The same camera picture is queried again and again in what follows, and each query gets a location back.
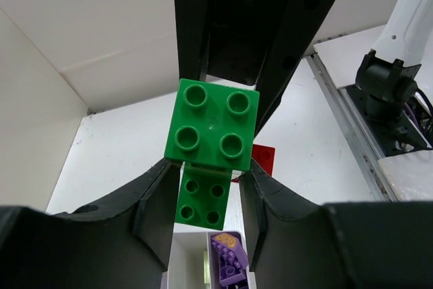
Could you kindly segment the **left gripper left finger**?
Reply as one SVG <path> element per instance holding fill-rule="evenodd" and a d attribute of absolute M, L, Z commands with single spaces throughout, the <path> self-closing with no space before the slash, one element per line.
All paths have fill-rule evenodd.
<path fill-rule="evenodd" d="M 159 288 L 168 269 L 178 168 L 160 160 L 72 213 L 1 207 L 2 288 Z"/>

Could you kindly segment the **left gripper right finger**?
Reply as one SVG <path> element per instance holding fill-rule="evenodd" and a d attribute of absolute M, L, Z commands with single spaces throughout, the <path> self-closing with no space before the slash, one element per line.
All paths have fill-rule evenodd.
<path fill-rule="evenodd" d="M 317 205 L 255 162 L 240 178 L 258 288 L 431 288 L 432 203 Z"/>

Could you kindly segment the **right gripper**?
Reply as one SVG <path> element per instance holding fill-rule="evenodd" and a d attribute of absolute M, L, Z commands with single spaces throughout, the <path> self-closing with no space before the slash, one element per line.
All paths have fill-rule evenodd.
<path fill-rule="evenodd" d="M 221 79 L 244 85 L 257 80 L 258 135 L 334 2 L 175 0 L 179 77 L 204 81 L 208 66 L 208 74 Z"/>

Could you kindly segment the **green duplo brick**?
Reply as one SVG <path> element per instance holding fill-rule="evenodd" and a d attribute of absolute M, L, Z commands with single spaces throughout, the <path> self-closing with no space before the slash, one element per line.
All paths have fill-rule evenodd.
<path fill-rule="evenodd" d="M 164 157 L 248 171 L 260 93 L 181 79 Z"/>

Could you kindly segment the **green and red duplo stack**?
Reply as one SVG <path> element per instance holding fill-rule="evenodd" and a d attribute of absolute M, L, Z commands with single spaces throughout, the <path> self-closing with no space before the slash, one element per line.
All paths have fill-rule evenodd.
<path fill-rule="evenodd" d="M 186 163 L 177 200 L 175 222 L 222 230 L 232 171 Z"/>

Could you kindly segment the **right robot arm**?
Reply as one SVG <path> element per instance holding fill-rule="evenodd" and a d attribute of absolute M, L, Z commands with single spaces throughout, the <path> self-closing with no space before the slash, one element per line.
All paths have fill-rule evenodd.
<path fill-rule="evenodd" d="M 175 0 L 179 76 L 253 85 L 260 131 L 335 0 Z M 432 0 L 398 0 L 365 56 L 357 86 L 383 102 L 405 102 L 402 78 L 419 70 L 432 32 Z"/>

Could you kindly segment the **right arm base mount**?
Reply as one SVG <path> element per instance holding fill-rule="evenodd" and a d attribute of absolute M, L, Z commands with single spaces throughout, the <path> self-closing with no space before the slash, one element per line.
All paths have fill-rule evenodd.
<path fill-rule="evenodd" d="M 424 127 L 405 108 L 419 90 L 421 64 L 380 59 L 375 50 L 363 58 L 355 83 L 346 91 L 386 157 L 432 149 L 432 125 Z"/>

